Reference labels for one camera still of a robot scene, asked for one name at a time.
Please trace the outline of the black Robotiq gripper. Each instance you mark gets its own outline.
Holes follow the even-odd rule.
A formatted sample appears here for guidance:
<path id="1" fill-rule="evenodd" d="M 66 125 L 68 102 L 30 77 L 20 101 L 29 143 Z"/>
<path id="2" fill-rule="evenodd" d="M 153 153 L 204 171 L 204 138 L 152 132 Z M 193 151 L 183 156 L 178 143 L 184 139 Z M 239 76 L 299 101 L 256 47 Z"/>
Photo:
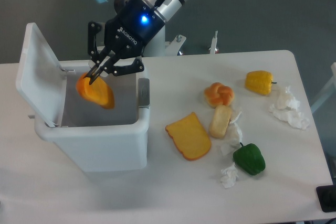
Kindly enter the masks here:
<path id="1" fill-rule="evenodd" d="M 93 66 L 87 73 L 92 85 L 102 74 L 115 77 L 144 71 L 141 57 L 146 45 L 164 27 L 165 21 L 155 12 L 165 0 L 148 6 L 143 0 L 129 0 L 115 18 L 106 23 L 88 23 L 88 54 Z M 96 36 L 104 30 L 104 48 L 98 52 Z M 109 57 L 113 51 L 116 56 Z M 135 57 L 130 65 L 116 66 L 120 59 Z"/>

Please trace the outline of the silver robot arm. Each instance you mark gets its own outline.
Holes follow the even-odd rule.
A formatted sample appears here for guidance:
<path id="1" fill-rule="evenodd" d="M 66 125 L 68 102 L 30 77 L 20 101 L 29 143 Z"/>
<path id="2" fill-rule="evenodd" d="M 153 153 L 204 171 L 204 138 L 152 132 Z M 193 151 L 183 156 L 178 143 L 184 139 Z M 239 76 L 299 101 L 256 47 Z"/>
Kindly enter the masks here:
<path id="1" fill-rule="evenodd" d="M 89 83 L 93 84 L 101 74 L 123 76 L 142 72 L 145 47 L 186 1 L 128 0 L 107 22 L 89 22 Z"/>

